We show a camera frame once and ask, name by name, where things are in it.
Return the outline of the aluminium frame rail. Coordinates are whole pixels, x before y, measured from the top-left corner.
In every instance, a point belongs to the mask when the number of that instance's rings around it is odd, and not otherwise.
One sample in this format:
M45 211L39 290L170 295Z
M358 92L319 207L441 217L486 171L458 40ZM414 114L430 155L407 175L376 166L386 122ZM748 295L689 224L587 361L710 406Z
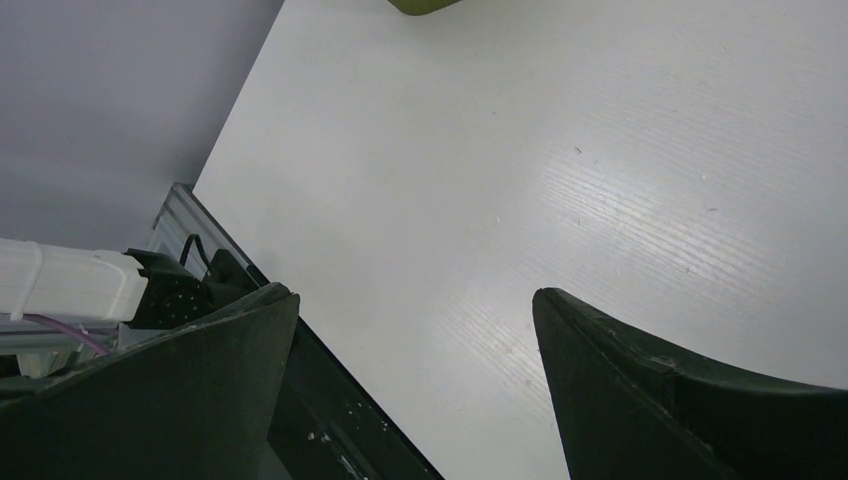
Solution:
M211 273L211 259L221 246L214 223L186 184L169 190L153 223L145 251L162 254L200 280ZM71 330L88 338L83 342L62 327L32 320L12 321L1 315L1 377L44 377L65 366L98 355L94 342L114 351L147 340L164 330L141 329L119 323L83 323L64 320Z

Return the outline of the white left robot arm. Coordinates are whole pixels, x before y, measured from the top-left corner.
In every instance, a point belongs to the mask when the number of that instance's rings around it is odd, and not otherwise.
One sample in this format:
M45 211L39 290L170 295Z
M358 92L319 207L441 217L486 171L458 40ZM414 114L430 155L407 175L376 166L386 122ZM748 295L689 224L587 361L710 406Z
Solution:
M234 302L262 281L254 266L226 249L207 256L195 236L179 258L4 239L1 332L36 332L37 315L93 331L117 324L168 330Z

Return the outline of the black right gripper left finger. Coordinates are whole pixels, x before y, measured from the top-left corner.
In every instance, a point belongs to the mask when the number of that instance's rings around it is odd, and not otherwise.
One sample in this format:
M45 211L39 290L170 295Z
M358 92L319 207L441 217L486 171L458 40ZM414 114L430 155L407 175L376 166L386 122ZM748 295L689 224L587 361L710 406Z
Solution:
M5 479L255 479L298 320L278 283L50 376L1 383Z

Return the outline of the green plastic mesh bin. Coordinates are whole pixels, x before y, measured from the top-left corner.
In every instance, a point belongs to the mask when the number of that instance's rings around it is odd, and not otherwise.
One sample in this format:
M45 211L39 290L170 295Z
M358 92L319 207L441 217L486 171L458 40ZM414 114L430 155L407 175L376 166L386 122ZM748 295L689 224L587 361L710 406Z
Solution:
M460 0L388 0L399 12L408 16L423 16L458 3Z

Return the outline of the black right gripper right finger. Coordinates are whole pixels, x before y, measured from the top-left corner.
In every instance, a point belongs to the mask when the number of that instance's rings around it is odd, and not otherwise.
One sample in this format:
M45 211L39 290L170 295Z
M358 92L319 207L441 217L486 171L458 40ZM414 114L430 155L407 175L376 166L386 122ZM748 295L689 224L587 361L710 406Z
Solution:
M847 394L731 366L558 288L532 314L574 479L843 479Z

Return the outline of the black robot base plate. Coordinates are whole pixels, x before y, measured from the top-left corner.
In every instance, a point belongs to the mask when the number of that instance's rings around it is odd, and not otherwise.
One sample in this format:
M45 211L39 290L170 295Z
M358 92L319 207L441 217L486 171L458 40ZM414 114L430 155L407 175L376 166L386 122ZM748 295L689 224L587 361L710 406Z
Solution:
M443 477L302 319L267 440L290 479Z

